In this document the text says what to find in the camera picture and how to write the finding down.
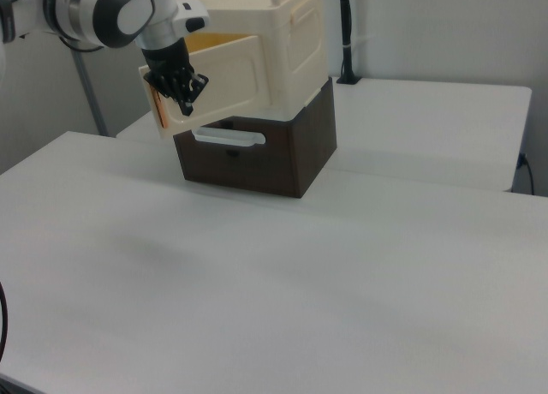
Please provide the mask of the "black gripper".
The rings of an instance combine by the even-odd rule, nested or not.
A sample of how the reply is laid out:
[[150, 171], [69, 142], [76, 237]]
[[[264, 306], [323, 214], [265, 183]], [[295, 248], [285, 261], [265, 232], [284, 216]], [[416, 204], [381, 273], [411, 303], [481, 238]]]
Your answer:
[[158, 95], [176, 101], [184, 116], [190, 116], [194, 111], [194, 101], [209, 79], [194, 71], [185, 40], [178, 39], [163, 49], [143, 50], [142, 54], [149, 67], [149, 72], [144, 75], [146, 82]]

